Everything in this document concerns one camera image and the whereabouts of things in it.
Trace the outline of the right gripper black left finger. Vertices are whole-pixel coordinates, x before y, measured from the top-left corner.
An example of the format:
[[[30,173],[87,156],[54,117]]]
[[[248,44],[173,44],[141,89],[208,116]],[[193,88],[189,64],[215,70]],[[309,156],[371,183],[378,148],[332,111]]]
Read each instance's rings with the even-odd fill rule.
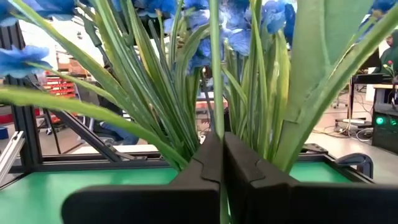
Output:
[[[63,224],[220,224],[223,145],[210,133],[165,185],[94,185],[62,204]]]

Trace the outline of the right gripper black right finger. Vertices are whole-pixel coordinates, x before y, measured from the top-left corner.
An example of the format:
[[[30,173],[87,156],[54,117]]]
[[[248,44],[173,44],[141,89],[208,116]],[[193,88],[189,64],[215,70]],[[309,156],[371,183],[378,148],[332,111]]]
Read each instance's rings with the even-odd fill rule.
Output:
[[[233,224],[398,224],[398,187],[299,182],[224,136],[224,176]]]

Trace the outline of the blue artificial flower bunch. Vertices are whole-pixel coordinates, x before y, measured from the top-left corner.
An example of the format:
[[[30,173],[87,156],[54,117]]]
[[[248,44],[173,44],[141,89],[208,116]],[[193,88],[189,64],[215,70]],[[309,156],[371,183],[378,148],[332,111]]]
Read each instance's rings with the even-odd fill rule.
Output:
[[[215,91],[231,130],[287,167],[320,117],[398,27],[398,0],[182,0],[209,23]]]
[[[48,22],[49,17],[75,16],[82,17],[108,67],[100,65]],[[211,27],[199,26],[178,47],[180,16],[177,12],[170,42],[164,46],[154,26],[143,25],[131,0],[0,0],[0,26],[22,19],[40,27],[96,79],[94,84],[80,79],[74,79],[74,83],[115,104],[129,118],[102,106],[23,87],[0,88],[0,100],[18,106],[76,112],[123,128],[156,146],[174,169],[183,170],[200,144],[195,127],[198,75],[188,75],[187,68],[201,40],[210,35]]]

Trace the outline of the person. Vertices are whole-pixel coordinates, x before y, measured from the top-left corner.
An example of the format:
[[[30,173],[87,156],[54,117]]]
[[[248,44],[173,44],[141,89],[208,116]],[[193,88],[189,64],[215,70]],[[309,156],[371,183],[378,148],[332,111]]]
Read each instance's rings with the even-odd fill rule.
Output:
[[[106,108],[123,117],[123,110],[120,107],[99,94],[97,94],[97,99],[100,107]],[[94,130],[99,131],[101,129],[114,132],[118,136],[119,140],[123,141],[123,145],[136,145],[139,141],[137,136],[124,130],[123,128],[107,123],[106,121],[96,120],[94,123]]]
[[[398,29],[395,29],[390,36],[386,38],[389,46],[380,58],[382,67],[379,69],[380,73],[392,74],[398,73]]]

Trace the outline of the black computer tower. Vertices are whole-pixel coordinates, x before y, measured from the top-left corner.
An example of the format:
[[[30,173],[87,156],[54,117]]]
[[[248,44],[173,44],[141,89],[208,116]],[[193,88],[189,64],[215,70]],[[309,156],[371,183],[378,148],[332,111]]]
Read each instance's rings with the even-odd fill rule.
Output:
[[[372,145],[398,154],[398,107],[374,105]]]

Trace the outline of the green table mat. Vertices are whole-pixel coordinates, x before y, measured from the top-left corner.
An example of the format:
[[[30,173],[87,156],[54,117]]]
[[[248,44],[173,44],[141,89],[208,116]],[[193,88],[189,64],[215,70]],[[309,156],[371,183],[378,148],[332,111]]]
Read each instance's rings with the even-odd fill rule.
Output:
[[[63,224],[62,205],[73,192],[92,185],[165,185],[177,176],[172,168],[34,172],[0,190],[0,224]],[[300,182],[352,183],[324,162],[297,162],[290,176]],[[155,208],[156,224],[189,224],[182,209]]]

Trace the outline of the black background desk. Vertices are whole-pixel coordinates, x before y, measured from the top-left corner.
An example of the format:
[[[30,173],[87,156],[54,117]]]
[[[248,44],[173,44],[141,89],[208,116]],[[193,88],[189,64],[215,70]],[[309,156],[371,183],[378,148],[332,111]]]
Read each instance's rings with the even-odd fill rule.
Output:
[[[371,74],[357,74],[351,78],[350,87],[353,88],[355,84],[361,85],[398,85],[398,80],[392,78],[388,74],[371,73]]]

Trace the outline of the red storage rack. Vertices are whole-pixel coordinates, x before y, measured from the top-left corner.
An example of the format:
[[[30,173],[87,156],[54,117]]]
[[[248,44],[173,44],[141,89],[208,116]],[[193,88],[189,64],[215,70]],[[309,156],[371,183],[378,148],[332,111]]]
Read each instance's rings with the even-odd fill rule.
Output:
[[[44,88],[53,95],[75,98],[75,84],[64,78],[45,71]]]

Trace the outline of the black frame clip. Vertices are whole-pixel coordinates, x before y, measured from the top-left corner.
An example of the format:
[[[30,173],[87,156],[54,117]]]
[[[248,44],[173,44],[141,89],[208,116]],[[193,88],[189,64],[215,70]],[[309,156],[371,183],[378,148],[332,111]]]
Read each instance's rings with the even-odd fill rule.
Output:
[[[370,179],[373,178],[374,174],[374,163],[373,160],[366,154],[362,153],[353,153],[348,154],[346,156],[340,157],[335,160],[335,164],[340,167],[352,167],[355,166],[356,170],[369,177]]]

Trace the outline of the black aluminium table frame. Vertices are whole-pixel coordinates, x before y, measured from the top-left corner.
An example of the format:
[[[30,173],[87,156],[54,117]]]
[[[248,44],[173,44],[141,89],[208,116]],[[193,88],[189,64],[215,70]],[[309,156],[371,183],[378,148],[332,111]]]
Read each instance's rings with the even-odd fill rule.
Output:
[[[10,27],[0,27],[0,47],[11,47],[14,44],[18,48],[25,47],[24,37],[22,35],[21,27],[17,22],[16,25]],[[30,87],[35,90],[44,90],[37,81],[36,76],[33,78],[16,79],[7,76],[5,79],[6,86],[22,86]],[[132,162],[122,161],[116,153],[116,148],[110,144],[106,144],[100,139],[92,130],[87,128],[77,117],[67,111],[56,111],[44,109],[46,112],[54,114],[60,118],[71,130],[73,130],[78,137],[81,137],[86,143],[90,145],[88,149],[93,149],[94,156],[90,156],[88,152],[82,154],[67,155],[59,154],[56,156],[43,156],[42,148],[39,141],[39,128],[36,122],[36,113],[32,105],[15,106],[11,105],[11,110],[14,119],[14,126],[16,132],[23,132],[25,143],[20,152],[20,161],[22,165],[13,165],[10,173],[23,173],[24,175],[33,172],[45,172],[54,170],[56,172],[66,170],[101,170],[101,169],[122,169],[122,168],[161,168],[166,170],[168,166],[164,160],[160,159],[160,154],[157,151],[144,152],[143,149],[138,149],[137,152],[128,151],[125,154],[133,157]],[[310,151],[311,147],[321,149],[316,144],[305,144],[303,150]],[[339,173],[338,177],[345,177],[352,182],[363,182],[367,184],[374,184],[374,181],[363,174],[362,171],[349,168],[348,166],[340,166],[333,162],[333,157],[324,152],[314,151],[314,153],[304,153],[299,155],[299,165],[314,165],[316,162],[321,162],[332,171],[328,174]]]

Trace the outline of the silver frame bracket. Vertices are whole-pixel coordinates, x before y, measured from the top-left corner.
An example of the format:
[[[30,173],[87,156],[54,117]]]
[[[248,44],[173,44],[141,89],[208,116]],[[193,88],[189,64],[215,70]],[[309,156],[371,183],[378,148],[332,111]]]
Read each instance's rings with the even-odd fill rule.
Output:
[[[4,179],[8,175],[24,143],[25,143],[24,132],[23,131],[15,132],[10,141],[8,142],[6,148],[0,154],[0,184],[4,181]]]

